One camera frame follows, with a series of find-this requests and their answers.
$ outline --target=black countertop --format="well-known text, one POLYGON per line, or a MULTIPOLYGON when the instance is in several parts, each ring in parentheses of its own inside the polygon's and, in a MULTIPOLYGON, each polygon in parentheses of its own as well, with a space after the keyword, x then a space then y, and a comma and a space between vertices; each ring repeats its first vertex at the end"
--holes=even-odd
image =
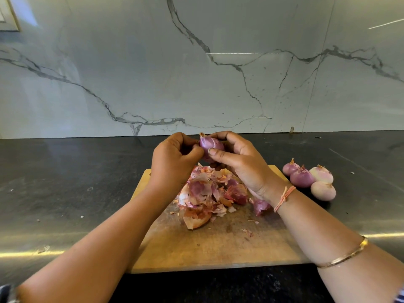
MULTIPOLYGON (((327 210, 404 260, 404 131, 244 137, 279 168, 291 157, 325 165, 337 190, 327 210)), ((122 207, 164 138, 0 140, 0 284, 22 282, 122 207), (47 246, 53 256, 36 253, 47 246)), ((143 284, 163 301, 331 300, 314 265, 125 275, 114 298, 143 284)))

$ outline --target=person's left hand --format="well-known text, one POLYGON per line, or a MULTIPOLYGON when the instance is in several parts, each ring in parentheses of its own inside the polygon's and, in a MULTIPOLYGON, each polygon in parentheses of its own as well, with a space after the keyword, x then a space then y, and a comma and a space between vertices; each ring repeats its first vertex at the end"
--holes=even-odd
POLYGON ((148 187, 164 194, 171 202, 188 181, 194 166, 204 155, 199 140, 175 133, 161 142, 153 152, 148 187))

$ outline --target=marble wall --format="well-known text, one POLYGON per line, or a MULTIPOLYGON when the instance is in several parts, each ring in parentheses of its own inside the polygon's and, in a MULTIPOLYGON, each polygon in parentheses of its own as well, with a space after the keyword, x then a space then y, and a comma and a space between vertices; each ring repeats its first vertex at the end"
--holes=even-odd
POLYGON ((10 1, 2 138, 404 129, 401 0, 10 1))

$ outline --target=gold bracelet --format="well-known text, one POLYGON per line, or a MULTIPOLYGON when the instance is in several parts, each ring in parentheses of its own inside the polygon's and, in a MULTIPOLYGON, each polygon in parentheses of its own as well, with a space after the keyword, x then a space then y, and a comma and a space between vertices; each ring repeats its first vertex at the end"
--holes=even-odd
POLYGON ((348 253, 342 257, 339 257, 329 263, 324 263, 324 264, 320 264, 317 265, 317 268, 329 268, 335 265, 338 265, 340 263, 343 263, 344 261, 351 259, 352 257, 358 255, 359 253, 361 253, 363 251, 363 249, 365 249, 365 247, 368 245, 369 241, 365 236, 362 236, 363 240, 359 245, 359 248, 355 249, 354 251, 352 251, 351 253, 348 253))

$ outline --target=person's left arm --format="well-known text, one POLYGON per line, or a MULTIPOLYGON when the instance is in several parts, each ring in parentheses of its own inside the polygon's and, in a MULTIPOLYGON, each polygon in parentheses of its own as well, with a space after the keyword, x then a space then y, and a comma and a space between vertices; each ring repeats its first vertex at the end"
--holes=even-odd
POLYGON ((108 302, 151 224, 202 158, 197 142, 182 133, 161 142, 144 191, 23 282, 18 287, 21 302, 108 302), (187 148, 192 150, 183 155, 187 148))

